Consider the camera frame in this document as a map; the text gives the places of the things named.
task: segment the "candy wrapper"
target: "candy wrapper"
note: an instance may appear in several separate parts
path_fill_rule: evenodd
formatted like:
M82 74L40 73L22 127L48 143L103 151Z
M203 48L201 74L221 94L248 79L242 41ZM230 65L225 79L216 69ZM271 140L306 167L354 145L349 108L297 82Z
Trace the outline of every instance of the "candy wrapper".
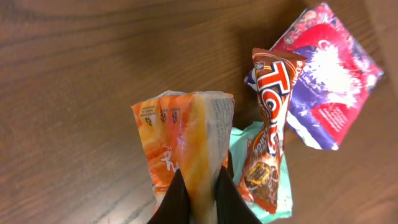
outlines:
M229 151L231 151L232 155L234 169L233 180L236 185L239 184L242 177L244 161L248 154L247 149L250 147L251 141L256 137L263 125L263 122L253 122L252 125L248 126L244 130L232 128L231 140L229 141ZM287 170L285 155L282 156L282 161L280 163L278 207L275 215L271 215L255 203L246 202L246 204L262 223L269 223L279 218L289 218L292 216L292 189L290 188L289 172Z
M307 146L338 149L383 71L326 3L305 10L272 50L307 59L287 122ZM245 82L256 89L252 71Z
M275 214L285 118L306 58L263 49L253 49L252 56L264 125L250 143L238 190L246 201Z
M166 91L132 109L158 204L180 169L196 223L216 222L213 188L227 166L233 95Z

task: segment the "toffo wrapper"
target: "toffo wrapper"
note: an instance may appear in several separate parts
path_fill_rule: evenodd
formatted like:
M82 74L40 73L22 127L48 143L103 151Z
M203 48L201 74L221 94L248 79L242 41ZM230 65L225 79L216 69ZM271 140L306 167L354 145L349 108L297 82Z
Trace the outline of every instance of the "toffo wrapper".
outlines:
M306 9L272 50L308 58L292 93L289 127L307 146L337 150L384 72L326 3ZM245 82L256 89L254 76Z
M216 222L213 188L221 165L227 166L233 95L166 91L132 109L158 204L180 169L193 219Z
M264 125L250 143L238 190L246 201L275 214L285 119L292 89L306 58L264 49L253 49L252 57Z
M233 181L236 185L239 184L242 177L242 168L248 154L248 147L250 147L252 140L257 136L263 125L263 122L253 122L252 125L248 126L244 130L232 128L231 139L229 140L229 151L231 152L234 169ZM280 163L278 207L275 215L271 215L253 202L246 202L246 204L262 223L270 223L276 219L290 218L292 216L292 189L290 187L285 154L283 154L282 161Z

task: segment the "orange wrapper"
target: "orange wrapper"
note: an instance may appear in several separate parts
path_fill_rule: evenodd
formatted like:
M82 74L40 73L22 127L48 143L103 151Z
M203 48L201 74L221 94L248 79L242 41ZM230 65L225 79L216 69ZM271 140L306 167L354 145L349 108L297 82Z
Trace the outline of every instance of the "orange wrapper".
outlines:
M166 91L132 107L158 204L180 169L195 221L216 221L213 187L227 166L233 108L220 91Z
M287 110L305 57L253 49L257 96L264 125L251 141L238 190L243 199L275 214Z

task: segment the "wood grain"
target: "wood grain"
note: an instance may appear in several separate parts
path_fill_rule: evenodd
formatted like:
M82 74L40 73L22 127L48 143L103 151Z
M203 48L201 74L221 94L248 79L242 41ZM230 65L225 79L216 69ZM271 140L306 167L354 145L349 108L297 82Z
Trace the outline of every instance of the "wood grain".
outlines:
M0 1L0 223L145 223L155 198L130 106L165 90L235 96L308 5L269 0ZM384 66L365 4L330 6ZM397 223L397 101L374 90L338 152L286 145L294 216L279 223Z

